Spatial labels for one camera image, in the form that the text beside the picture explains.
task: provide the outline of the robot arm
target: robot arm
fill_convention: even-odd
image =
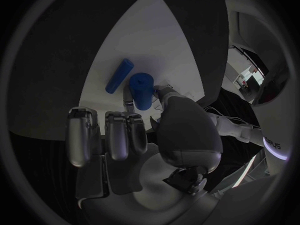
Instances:
[[[220,136],[232,136],[243,143],[252,142],[261,147],[264,146],[263,133],[261,129],[243,123],[235,124],[227,117],[208,112]]]

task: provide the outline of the black pad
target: black pad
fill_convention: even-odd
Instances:
[[[143,164],[158,152],[158,146],[149,143],[145,154],[138,156],[129,150],[129,155],[124,161],[115,161],[106,154],[108,179],[112,192],[124,195],[141,191],[143,187],[140,184],[140,170]]]

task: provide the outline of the cable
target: cable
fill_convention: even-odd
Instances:
[[[223,117],[225,117],[225,118],[228,118],[228,119],[230,119],[230,120],[240,121],[240,122],[243,122],[243,123],[245,123],[245,124],[251,125],[251,126],[253,126],[253,127],[255,127],[255,128],[259,128],[259,129],[261,128],[260,126],[256,126],[256,125],[253,125],[253,124],[251,124],[251,123],[248,123],[248,122],[244,121],[243,119],[241,119],[241,118],[239,118],[239,117],[237,117],[237,116],[225,116],[225,115],[223,115],[222,113],[220,113],[217,109],[215,109],[215,108],[212,107],[212,106],[207,106],[204,110],[207,112],[207,110],[209,110],[209,109],[215,110],[218,114],[220,114],[221,116],[223,116]]]

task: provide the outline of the blue cylinder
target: blue cylinder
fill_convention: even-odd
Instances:
[[[113,94],[133,68],[134,64],[125,58],[112,75],[105,90]]]
[[[137,73],[130,78],[129,87],[137,109],[151,108],[154,79],[147,73]]]

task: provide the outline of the blue foam block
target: blue foam block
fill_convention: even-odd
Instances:
[[[109,94],[113,94],[133,68],[134,64],[125,58],[114,72],[105,90]]]
[[[129,87],[137,109],[151,108],[154,79],[147,73],[137,73],[130,78]]]

